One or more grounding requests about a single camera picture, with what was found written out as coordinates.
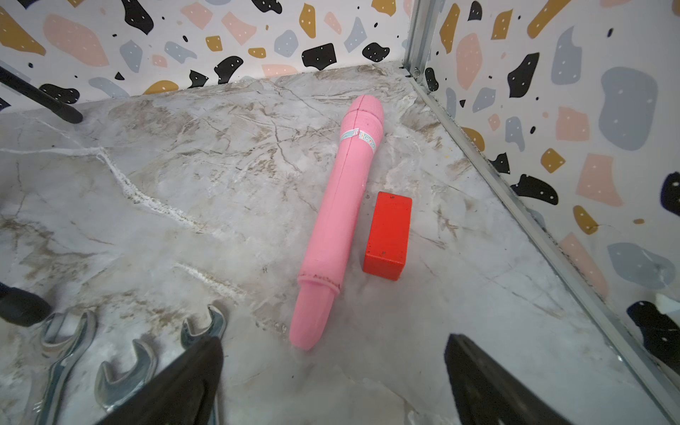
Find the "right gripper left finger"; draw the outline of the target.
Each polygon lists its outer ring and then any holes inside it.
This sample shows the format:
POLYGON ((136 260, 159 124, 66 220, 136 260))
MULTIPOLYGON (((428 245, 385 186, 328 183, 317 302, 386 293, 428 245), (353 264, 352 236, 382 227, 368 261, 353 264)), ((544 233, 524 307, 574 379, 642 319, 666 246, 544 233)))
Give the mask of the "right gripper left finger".
POLYGON ((216 424, 223 352, 203 336, 101 424, 216 424))

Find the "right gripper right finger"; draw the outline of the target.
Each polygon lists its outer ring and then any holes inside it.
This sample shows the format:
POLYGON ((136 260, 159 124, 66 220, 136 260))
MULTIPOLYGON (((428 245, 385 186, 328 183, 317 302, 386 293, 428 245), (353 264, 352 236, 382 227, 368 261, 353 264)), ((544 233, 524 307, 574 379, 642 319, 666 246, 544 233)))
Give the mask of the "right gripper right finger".
POLYGON ((467 336, 449 336, 444 363, 462 424, 570 424, 467 336))

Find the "silver end wrench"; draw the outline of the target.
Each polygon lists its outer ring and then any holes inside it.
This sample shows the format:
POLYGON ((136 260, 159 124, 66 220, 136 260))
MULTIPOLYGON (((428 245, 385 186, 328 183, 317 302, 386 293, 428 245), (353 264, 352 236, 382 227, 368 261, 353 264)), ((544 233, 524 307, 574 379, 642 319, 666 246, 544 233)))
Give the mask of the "silver end wrench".
POLYGON ((111 414, 141 391, 157 370, 158 357, 149 344, 141 339, 134 339, 132 346, 136 361, 129 371, 115 376, 108 361, 102 362, 97 371, 94 395, 106 414, 111 414))

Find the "large silver combination wrench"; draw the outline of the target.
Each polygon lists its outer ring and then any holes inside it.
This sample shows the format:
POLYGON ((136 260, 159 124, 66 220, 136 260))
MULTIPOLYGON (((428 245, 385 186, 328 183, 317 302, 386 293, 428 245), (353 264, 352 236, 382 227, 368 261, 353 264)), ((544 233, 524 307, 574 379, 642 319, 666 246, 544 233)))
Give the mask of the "large silver combination wrench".
POLYGON ((37 402, 32 409, 35 419, 31 424, 57 423, 60 400, 68 377, 94 340, 97 317, 92 310, 83 310, 73 334, 58 341, 58 333, 66 319, 66 313, 53 313, 42 326, 37 342, 37 353, 46 365, 46 374, 37 391, 37 402))

